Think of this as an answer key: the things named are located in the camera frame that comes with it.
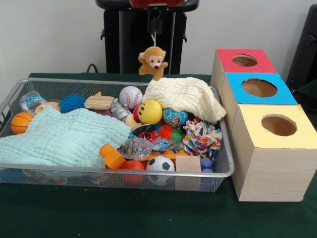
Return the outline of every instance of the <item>white wall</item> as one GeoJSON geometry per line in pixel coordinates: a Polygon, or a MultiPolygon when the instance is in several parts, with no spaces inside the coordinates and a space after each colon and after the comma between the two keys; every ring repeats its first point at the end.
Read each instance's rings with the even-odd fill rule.
{"type": "MultiPolygon", "coordinates": [[[[216,48],[262,48],[287,76],[314,0],[200,2],[187,13],[181,73],[210,74],[216,48]]],[[[0,101],[30,72],[80,73],[90,63],[105,72],[103,28],[94,0],[0,0],[0,101]]]]}
{"type": "Polygon", "coordinates": [[[187,13],[182,73],[210,74],[216,48],[264,49],[286,80],[315,0],[201,0],[187,13]]]}

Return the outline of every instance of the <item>mint green muslin blanket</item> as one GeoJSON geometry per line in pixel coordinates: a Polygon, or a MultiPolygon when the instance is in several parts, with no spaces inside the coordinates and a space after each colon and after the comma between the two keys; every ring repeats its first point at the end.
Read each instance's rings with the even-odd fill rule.
{"type": "Polygon", "coordinates": [[[24,134],[0,138],[0,163],[104,168],[99,149],[119,148],[131,127],[87,109],[61,114],[46,107],[24,134]]]}

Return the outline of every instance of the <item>orange basketball toy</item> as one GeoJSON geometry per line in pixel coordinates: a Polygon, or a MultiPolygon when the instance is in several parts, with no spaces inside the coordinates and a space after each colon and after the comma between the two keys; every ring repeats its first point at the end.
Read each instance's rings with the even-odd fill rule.
{"type": "Polygon", "coordinates": [[[33,116],[29,113],[18,113],[11,121],[11,130],[14,134],[22,134],[28,128],[33,116]]]}

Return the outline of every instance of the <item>monkey plush toy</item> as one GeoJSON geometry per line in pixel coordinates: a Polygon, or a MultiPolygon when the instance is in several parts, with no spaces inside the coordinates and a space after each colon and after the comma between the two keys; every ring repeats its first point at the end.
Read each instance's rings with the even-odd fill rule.
{"type": "Polygon", "coordinates": [[[138,60],[142,63],[139,74],[153,74],[154,80],[158,81],[163,76],[164,69],[168,66],[163,62],[166,52],[160,47],[152,46],[139,54],[138,60]]]}

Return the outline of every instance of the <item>blanket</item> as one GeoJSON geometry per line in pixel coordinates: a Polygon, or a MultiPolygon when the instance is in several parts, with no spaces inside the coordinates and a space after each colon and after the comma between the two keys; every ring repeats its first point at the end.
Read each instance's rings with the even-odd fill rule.
{"type": "Polygon", "coordinates": [[[210,87],[197,78],[161,78],[152,80],[143,96],[155,100],[163,108],[187,111],[202,120],[215,124],[226,115],[225,109],[214,97],[210,87]]]}
{"type": "Polygon", "coordinates": [[[87,109],[61,114],[46,107],[26,132],[0,138],[0,163],[104,168],[104,144],[117,149],[131,127],[87,109]]]}

